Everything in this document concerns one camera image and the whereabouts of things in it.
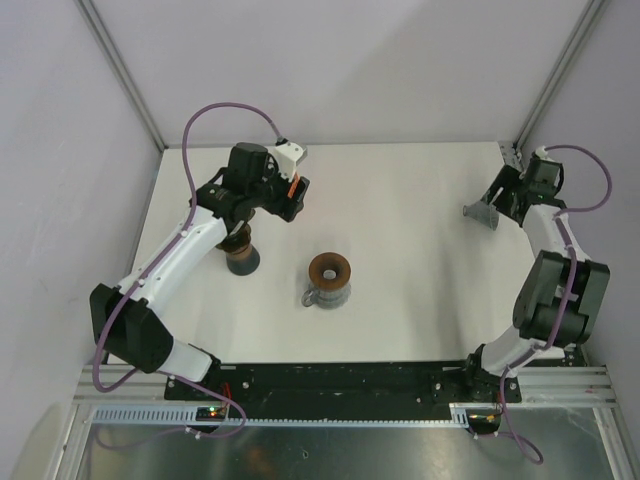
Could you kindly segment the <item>clear glass funnel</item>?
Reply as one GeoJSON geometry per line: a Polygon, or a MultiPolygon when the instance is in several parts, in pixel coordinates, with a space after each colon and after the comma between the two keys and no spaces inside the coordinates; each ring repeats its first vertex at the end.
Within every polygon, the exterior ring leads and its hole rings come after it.
{"type": "Polygon", "coordinates": [[[496,231],[498,228],[500,214],[487,199],[480,199],[473,204],[464,205],[462,214],[464,217],[475,220],[492,231],[496,231]]]}

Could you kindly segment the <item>clear glass dripper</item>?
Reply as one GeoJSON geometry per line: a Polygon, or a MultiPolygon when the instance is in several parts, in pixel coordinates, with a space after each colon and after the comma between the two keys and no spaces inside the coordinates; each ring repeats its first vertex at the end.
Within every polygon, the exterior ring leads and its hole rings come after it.
{"type": "Polygon", "coordinates": [[[334,310],[343,306],[349,300],[350,295],[351,285],[349,283],[337,290],[321,289],[310,284],[301,297],[301,304],[305,308],[317,306],[324,310],[334,310]]]}

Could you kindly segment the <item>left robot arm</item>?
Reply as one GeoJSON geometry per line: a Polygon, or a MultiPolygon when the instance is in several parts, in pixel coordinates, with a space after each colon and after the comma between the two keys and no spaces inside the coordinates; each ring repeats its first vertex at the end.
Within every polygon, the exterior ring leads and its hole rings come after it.
{"type": "Polygon", "coordinates": [[[175,339],[162,316],[176,289],[211,250],[259,261],[250,244],[249,222],[257,209],[294,220],[309,187],[298,173],[306,155],[304,146],[287,140],[272,148],[246,142],[233,146],[227,165],[192,189],[185,218],[152,258],[116,286],[100,284],[91,292],[97,351],[144,373],[184,377],[197,398],[214,397],[221,376],[211,369],[213,357],[175,339]]]}

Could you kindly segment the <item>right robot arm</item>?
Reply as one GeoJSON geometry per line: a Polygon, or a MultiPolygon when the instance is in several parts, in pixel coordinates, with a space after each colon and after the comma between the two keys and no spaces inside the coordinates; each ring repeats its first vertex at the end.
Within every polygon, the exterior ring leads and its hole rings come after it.
{"type": "Polygon", "coordinates": [[[573,210],[558,197],[564,181],[563,164],[540,147],[524,169],[503,166],[481,199],[463,208],[465,217],[491,230],[501,218],[512,220],[534,255],[511,326],[466,360],[461,388],[473,401],[498,395],[507,379],[540,356],[558,356],[591,336],[611,272],[585,253],[572,232],[573,210]]]}

